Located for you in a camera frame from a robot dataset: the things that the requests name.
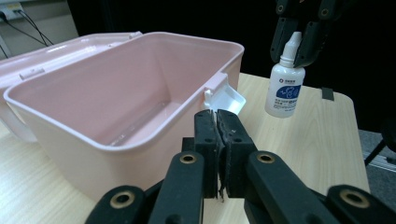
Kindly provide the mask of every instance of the blue label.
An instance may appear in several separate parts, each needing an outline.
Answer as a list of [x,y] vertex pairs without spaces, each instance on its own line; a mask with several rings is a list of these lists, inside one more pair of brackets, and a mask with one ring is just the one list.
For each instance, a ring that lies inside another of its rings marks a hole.
[[298,97],[301,86],[285,86],[276,92],[276,97],[282,99],[294,99]]

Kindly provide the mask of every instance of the light wood tabletop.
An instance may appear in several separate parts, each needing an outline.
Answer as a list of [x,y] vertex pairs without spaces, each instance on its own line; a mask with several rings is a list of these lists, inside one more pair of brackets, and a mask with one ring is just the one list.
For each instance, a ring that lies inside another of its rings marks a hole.
[[[269,79],[241,74],[247,99],[239,114],[259,150],[280,156],[311,189],[326,195],[347,184],[370,192],[353,102],[303,87],[294,115],[264,111]],[[96,202],[69,184],[38,143],[24,143],[0,125],[0,223],[84,223]],[[205,199],[204,223],[248,223],[243,199]]]

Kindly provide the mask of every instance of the gray carpet floor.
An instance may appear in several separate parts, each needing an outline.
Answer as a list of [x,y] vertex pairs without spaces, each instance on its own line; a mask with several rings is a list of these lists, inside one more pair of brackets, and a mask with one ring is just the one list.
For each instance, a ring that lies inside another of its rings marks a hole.
[[[363,158],[373,151],[381,141],[381,133],[359,130]],[[373,161],[366,166],[371,194],[396,212],[396,153],[385,147]]]

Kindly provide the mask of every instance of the pink bin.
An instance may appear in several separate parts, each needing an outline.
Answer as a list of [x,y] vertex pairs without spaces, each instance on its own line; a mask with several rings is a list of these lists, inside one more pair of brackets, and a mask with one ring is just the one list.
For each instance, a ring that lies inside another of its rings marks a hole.
[[243,52],[233,42],[140,34],[19,81],[4,99],[66,179],[99,200],[163,179],[182,138],[193,136],[195,113],[239,112]]

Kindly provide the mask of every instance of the white bottle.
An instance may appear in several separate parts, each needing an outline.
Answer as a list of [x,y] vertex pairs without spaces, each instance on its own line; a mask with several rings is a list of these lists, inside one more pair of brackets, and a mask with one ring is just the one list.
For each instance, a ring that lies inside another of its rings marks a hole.
[[302,40],[301,32],[294,32],[283,49],[280,62],[271,71],[270,84],[265,100],[265,111],[278,118],[288,118],[294,113],[305,69],[293,68],[294,58]]

